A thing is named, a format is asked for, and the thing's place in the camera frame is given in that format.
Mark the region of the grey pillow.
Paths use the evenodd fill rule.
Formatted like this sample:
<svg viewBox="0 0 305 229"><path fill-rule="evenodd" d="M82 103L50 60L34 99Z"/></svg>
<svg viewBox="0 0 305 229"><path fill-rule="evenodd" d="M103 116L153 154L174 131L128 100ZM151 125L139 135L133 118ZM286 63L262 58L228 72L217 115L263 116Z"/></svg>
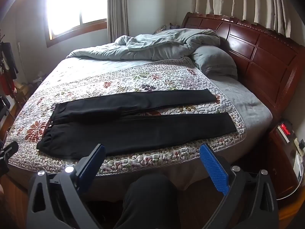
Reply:
<svg viewBox="0 0 305 229"><path fill-rule="evenodd" d="M207 77L231 77L238 79L237 66L233 58L215 46L204 45L196 49L190 58Z"/></svg>

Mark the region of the wooden framed window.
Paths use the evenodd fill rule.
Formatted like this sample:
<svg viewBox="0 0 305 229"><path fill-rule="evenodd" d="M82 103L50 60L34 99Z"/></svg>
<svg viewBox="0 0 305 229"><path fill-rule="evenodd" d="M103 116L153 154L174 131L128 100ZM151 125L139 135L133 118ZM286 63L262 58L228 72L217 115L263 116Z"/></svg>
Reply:
<svg viewBox="0 0 305 229"><path fill-rule="evenodd" d="M107 28L108 0L46 0L47 47Z"/></svg>

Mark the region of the grey bed sheet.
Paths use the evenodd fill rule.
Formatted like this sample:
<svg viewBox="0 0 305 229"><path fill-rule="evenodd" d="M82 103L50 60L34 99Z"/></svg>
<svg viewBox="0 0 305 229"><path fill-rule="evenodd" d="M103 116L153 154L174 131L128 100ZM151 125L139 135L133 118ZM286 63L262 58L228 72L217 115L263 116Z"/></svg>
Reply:
<svg viewBox="0 0 305 229"><path fill-rule="evenodd" d="M251 91L231 77L214 76L210 78L229 98L240 113L247 132L259 136L270 126L273 116L270 110Z"/></svg>

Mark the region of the red digital clock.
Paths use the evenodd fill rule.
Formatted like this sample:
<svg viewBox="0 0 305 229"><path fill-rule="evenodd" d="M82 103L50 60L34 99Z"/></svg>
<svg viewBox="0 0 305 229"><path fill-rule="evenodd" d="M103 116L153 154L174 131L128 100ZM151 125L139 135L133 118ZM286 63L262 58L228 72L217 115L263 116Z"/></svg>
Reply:
<svg viewBox="0 0 305 229"><path fill-rule="evenodd" d="M284 122L277 125L277 130L279 135L281 135L283 138L284 142L286 144L290 143L293 138L293 133Z"/></svg>

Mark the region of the person's black trouser leg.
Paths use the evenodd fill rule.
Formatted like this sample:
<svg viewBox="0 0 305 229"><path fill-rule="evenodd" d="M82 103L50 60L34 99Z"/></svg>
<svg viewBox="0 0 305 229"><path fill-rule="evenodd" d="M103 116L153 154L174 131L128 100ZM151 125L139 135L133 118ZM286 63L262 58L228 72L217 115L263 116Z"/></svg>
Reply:
<svg viewBox="0 0 305 229"><path fill-rule="evenodd" d="M114 228L181 228L178 202L178 190L166 176L144 175L129 186Z"/></svg>

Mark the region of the beige striped curtain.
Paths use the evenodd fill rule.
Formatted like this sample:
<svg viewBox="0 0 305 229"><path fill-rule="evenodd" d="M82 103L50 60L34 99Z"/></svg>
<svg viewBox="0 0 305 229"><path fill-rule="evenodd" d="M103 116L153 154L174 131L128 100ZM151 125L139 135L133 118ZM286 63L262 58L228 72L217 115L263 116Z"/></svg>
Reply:
<svg viewBox="0 0 305 229"><path fill-rule="evenodd" d="M192 9L259 24L290 38L292 25L287 0L192 0Z"/></svg>

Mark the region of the grey window curtain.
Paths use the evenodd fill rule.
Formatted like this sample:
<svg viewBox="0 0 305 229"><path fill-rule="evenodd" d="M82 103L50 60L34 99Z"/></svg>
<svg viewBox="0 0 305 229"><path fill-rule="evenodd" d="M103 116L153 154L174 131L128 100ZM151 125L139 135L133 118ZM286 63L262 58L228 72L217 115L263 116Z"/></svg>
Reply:
<svg viewBox="0 0 305 229"><path fill-rule="evenodd" d="M128 35L127 0L108 0L107 30L109 42Z"/></svg>

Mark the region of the black pants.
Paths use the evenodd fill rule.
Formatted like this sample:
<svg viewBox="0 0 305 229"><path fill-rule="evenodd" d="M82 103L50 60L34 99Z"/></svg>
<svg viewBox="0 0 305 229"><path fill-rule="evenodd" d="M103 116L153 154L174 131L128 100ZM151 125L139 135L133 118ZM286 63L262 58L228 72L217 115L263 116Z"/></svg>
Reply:
<svg viewBox="0 0 305 229"><path fill-rule="evenodd" d="M154 114L159 109L215 101L205 89L122 93L59 103L37 148L51 157L81 159L97 144L105 147L107 156L117 156L236 132L226 112Z"/></svg>

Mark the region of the wooden nightstand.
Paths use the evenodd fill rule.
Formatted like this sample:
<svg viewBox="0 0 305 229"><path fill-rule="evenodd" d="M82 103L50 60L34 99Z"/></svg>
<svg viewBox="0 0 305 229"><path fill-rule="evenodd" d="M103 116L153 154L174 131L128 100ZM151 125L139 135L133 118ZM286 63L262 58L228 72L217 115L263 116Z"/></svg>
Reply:
<svg viewBox="0 0 305 229"><path fill-rule="evenodd" d="M293 133L286 144L279 135L277 125L284 122ZM268 134L268 172L277 200L293 195L301 186L304 177L304 151L288 120L282 120Z"/></svg>

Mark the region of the grey crumpled duvet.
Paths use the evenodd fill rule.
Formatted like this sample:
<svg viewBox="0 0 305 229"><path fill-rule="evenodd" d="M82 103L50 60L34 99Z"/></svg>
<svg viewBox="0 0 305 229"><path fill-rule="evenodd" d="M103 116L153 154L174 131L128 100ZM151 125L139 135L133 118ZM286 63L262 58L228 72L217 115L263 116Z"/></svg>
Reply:
<svg viewBox="0 0 305 229"><path fill-rule="evenodd" d="M191 55L202 45L220 46L220 37L211 29L179 28L156 34L123 35L113 43L76 49L67 58L96 60L168 60Z"/></svg>

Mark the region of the red wooden headboard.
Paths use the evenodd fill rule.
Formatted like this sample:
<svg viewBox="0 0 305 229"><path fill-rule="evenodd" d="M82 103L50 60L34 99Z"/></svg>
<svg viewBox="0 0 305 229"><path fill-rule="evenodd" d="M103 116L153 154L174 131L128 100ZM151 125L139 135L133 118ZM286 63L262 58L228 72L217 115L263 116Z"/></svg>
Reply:
<svg viewBox="0 0 305 229"><path fill-rule="evenodd" d="M238 81L279 121L304 71L304 46L260 25L225 15L188 12L182 27L212 29L235 61Z"/></svg>

